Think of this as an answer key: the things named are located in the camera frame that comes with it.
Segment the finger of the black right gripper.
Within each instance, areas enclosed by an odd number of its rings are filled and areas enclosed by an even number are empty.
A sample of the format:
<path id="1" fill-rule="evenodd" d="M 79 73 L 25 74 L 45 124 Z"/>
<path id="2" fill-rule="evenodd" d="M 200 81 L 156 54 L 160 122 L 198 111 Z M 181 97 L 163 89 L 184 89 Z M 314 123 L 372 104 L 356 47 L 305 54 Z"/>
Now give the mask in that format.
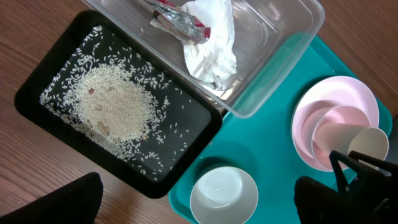
<path id="1" fill-rule="evenodd" d="M 329 158 L 335 173 L 339 193 L 358 193 L 364 189 L 369 182 L 372 170 L 361 161 L 372 162 L 372 157 L 356 151 L 351 151 L 348 155 L 332 151 Z M 345 177 L 341 163 L 355 171 L 357 180 L 353 180 L 353 184 L 350 184 Z"/>
<path id="2" fill-rule="evenodd" d="M 363 153 L 356 152 L 356 151 L 351 151 L 348 154 L 348 156 L 357 161 L 367 162 L 368 164 L 374 165 L 382 170 L 388 171 L 391 174 L 397 174 L 397 164 L 393 164 L 391 162 L 376 159 L 374 157 L 371 157 L 371 156 L 368 156 L 368 155 L 365 155 Z"/>

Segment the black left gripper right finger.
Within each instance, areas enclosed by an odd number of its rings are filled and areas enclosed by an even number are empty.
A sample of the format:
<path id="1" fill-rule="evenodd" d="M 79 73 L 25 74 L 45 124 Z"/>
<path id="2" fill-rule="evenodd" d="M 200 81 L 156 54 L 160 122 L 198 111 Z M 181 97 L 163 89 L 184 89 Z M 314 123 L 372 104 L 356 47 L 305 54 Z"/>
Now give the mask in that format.
<path id="1" fill-rule="evenodd" d="M 302 176 L 295 182 L 294 204 L 301 223 L 397 224 L 397 200 L 376 195 L 352 197 Z"/>

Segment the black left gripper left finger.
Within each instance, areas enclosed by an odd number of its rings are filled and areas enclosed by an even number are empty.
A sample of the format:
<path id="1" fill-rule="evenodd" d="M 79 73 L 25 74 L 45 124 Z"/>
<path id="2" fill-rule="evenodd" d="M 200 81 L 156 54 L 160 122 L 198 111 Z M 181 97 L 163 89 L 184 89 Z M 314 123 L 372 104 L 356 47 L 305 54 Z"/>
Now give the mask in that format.
<path id="1" fill-rule="evenodd" d="M 93 224 L 103 198 L 103 183 L 97 172 L 73 182 L 1 216 L 1 223 Z"/>

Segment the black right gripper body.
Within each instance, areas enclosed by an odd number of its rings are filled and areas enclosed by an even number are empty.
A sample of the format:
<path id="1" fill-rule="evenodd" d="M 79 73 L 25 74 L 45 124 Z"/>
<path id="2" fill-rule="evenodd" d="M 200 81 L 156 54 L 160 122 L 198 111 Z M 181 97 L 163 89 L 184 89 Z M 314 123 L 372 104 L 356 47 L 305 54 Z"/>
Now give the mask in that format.
<path id="1" fill-rule="evenodd" d="M 397 223 L 397 171 L 358 174 L 351 182 L 343 179 L 341 193 L 357 222 Z"/>

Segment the pink small bowl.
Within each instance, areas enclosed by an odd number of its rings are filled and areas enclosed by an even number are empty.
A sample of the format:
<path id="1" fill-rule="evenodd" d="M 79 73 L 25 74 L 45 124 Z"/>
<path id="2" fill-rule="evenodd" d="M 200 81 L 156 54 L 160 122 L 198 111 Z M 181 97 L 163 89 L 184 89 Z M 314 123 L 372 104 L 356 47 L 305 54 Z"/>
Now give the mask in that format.
<path id="1" fill-rule="evenodd" d="M 338 151 L 347 155 L 354 137 L 370 126 L 366 114 L 354 106 L 330 108 L 322 114 L 312 133 L 314 158 L 328 170 L 332 170 L 330 153 Z"/>

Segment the pink plate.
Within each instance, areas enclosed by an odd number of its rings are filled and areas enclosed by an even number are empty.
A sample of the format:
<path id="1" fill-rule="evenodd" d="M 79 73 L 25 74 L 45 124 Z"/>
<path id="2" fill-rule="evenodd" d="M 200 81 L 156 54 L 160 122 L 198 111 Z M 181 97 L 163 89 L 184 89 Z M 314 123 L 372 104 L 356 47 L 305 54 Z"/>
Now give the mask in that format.
<path id="1" fill-rule="evenodd" d="M 369 118 L 372 128 L 377 128 L 380 124 L 376 97 L 363 82 L 353 77 L 334 76 L 316 83 L 299 99 L 291 121 L 294 148 L 304 163 L 315 170 L 331 172 L 333 169 L 318 162 L 310 152 L 310 147 L 305 145 L 304 124 L 314 112 L 341 105 L 362 110 Z"/>

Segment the grey bowl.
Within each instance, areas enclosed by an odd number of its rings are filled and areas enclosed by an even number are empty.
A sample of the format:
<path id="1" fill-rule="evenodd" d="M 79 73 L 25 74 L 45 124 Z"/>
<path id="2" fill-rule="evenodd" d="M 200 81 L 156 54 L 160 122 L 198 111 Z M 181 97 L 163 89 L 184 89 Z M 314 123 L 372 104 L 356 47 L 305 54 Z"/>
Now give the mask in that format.
<path id="1" fill-rule="evenodd" d="M 190 211 L 198 223 L 246 223 L 259 201 L 255 180 L 232 166 L 209 169 L 190 194 Z"/>

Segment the pile of rice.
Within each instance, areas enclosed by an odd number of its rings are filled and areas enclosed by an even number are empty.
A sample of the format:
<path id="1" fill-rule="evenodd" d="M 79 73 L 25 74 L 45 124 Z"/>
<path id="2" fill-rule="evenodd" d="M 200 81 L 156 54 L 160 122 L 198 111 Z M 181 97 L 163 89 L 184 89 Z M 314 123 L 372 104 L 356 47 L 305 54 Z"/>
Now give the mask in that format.
<path id="1" fill-rule="evenodd" d="M 105 26 L 95 26 L 40 104 L 154 182 L 188 147 L 178 110 L 193 99 Z"/>

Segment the white napkin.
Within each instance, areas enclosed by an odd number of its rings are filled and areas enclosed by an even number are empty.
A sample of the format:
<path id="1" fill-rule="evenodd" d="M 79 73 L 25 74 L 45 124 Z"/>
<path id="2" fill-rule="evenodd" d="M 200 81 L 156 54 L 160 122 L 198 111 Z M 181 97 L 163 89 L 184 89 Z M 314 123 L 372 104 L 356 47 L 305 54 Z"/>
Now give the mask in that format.
<path id="1" fill-rule="evenodd" d="M 205 43 L 181 41 L 189 74 L 216 90 L 224 90 L 227 79 L 237 73 L 232 1 L 189 1 L 179 7 L 211 28 L 210 38 Z"/>

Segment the red foil wrapper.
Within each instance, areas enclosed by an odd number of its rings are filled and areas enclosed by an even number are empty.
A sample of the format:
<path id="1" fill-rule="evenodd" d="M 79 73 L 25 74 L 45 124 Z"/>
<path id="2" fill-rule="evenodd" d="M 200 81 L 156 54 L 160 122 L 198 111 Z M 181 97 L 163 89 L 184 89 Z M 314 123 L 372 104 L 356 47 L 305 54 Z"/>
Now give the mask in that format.
<path id="1" fill-rule="evenodd" d="M 197 17 L 183 11 L 170 1 L 143 0 L 141 3 L 153 15 L 150 24 L 177 39 L 202 44 L 210 38 L 210 27 L 206 27 Z"/>

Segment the white paper cup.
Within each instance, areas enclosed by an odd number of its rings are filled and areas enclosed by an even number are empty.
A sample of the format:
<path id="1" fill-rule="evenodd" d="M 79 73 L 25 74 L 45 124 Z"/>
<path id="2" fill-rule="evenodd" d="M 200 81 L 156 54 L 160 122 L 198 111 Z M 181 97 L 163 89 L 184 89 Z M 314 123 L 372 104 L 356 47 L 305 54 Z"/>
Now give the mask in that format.
<path id="1" fill-rule="evenodd" d="M 330 169 L 329 155 L 332 151 L 344 155 L 355 151 L 383 161 L 389 151 L 389 140 L 386 133 L 379 128 L 325 123 L 313 134 L 313 152 L 316 160 Z"/>

